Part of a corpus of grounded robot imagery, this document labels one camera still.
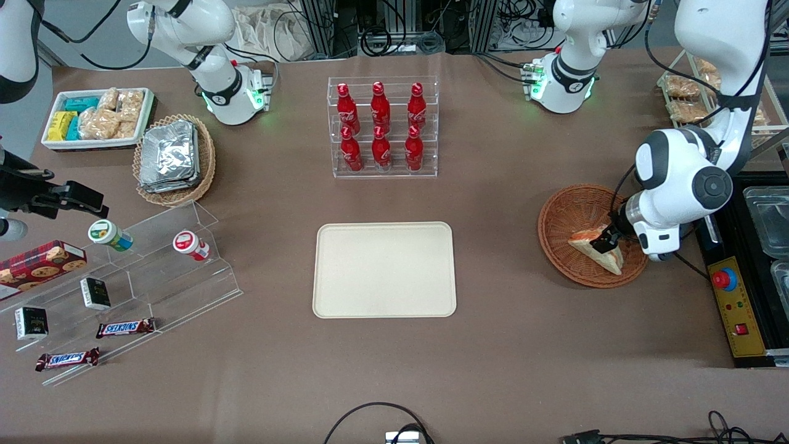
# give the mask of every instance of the red button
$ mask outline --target red button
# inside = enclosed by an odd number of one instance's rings
[[[729,274],[724,271],[716,271],[712,274],[712,285],[716,288],[726,288],[731,283]]]

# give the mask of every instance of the table surface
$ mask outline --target table surface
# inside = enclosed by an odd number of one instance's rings
[[[660,71],[643,51],[611,51],[592,97],[571,115],[526,103],[519,86],[470,56],[281,70],[271,111],[238,127],[208,114],[183,69],[54,71],[56,92],[144,86],[159,98],[157,117],[206,123],[218,167],[200,203],[220,220],[219,249],[245,294],[54,388],[13,353],[13,335],[0,335],[3,442],[315,443],[368,401],[412,408],[447,443],[555,442],[590,428],[699,435],[710,409],[762,438],[789,428],[789,371],[732,368],[709,283],[683,264],[649,264],[631,285],[601,291],[569,281],[540,249],[537,214],[552,193],[613,186],[647,133],[670,126],[654,91]],[[334,179],[327,78],[427,73],[441,84],[438,178]],[[122,226],[163,210],[136,194],[132,155],[38,146],[33,160],[58,181],[102,191]],[[3,245],[4,257],[53,238],[85,244],[92,220],[21,218],[31,234]],[[312,313],[318,228],[416,220],[452,227],[452,316]],[[694,248],[683,252],[699,261]],[[334,440],[381,442],[407,422],[373,408]]]

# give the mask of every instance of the clear acrylic display stand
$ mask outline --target clear acrylic display stand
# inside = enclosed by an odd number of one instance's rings
[[[372,84],[380,81],[391,105],[391,132],[387,140],[391,145],[392,167],[387,172],[376,170],[372,158]],[[422,168],[409,171],[406,167],[405,143],[408,138],[408,101],[411,98],[411,85],[422,84],[427,111],[425,125],[421,132],[424,143]],[[337,85],[348,84],[350,96],[356,102],[361,123],[361,132],[355,137],[361,148],[365,167],[361,171],[351,171],[342,158],[340,149],[340,117],[337,114]],[[344,179],[374,179],[386,177],[436,177],[439,174],[439,78],[437,76],[417,77],[329,77],[327,90],[329,115],[329,142],[331,143],[331,167],[335,177]]]
[[[219,252],[208,229],[217,223],[205,208],[190,201],[126,228],[134,238],[132,248],[117,252],[107,246],[85,247],[88,264],[74,272],[15,295],[0,308],[6,334],[15,334],[14,311],[22,306],[47,311],[49,334],[39,341],[18,341],[17,351],[30,361],[31,376],[43,353],[85,352],[99,347],[99,366],[136,346],[188,322],[206,311],[243,294],[233,269]],[[210,252],[199,262],[172,246],[180,230],[191,230],[205,241]],[[103,280],[111,308],[85,307],[80,289],[84,277]],[[96,339],[99,323],[156,319],[156,331]],[[64,367],[41,374],[45,386],[63,383],[92,369],[89,365]]]

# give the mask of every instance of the red cookie box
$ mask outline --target red cookie box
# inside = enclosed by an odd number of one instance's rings
[[[61,240],[0,262],[0,300],[34,288],[88,264],[88,256]]]

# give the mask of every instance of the wicker basket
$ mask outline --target wicker basket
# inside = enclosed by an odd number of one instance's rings
[[[151,127],[169,125],[179,119],[188,120],[197,127],[197,148],[200,150],[200,173],[203,178],[194,188],[167,191],[165,193],[148,193],[138,186],[137,193],[152,204],[174,207],[186,201],[196,201],[203,197],[211,186],[211,182],[214,180],[214,172],[216,171],[214,141],[211,139],[208,129],[206,129],[205,125],[197,117],[181,114],[168,115],[164,119],[154,122]],[[140,181],[140,154],[142,152],[142,143],[140,139],[140,141],[137,142],[137,147],[134,149],[132,172],[137,182]]]
[[[604,186],[588,183],[568,186],[545,202],[537,220],[540,245],[551,263],[571,280],[588,287],[614,288],[628,284],[646,267],[647,257],[634,242],[619,242],[625,260],[620,276],[608,272],[567,243],[576,231],[608,225],[613,194]],[[622,196],[617,196],[617,205],[623,201]]]

